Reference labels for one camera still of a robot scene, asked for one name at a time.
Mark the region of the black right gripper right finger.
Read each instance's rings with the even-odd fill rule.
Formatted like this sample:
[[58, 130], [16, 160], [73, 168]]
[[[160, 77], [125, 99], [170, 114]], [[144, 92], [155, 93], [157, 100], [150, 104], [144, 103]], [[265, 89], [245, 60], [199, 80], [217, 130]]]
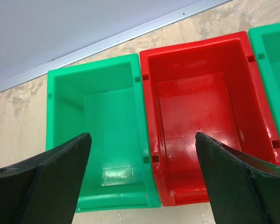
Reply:
[[196, 153], [217, 224], [280, 224], [280, 166], [201, 132]]

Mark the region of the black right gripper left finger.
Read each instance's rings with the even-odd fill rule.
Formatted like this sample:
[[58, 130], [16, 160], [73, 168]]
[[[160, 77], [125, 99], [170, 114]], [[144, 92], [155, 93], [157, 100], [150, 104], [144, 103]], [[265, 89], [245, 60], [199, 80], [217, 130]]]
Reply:
[[83, 133], [0, 168], [0, 224], [72, 223], [90, 151]]

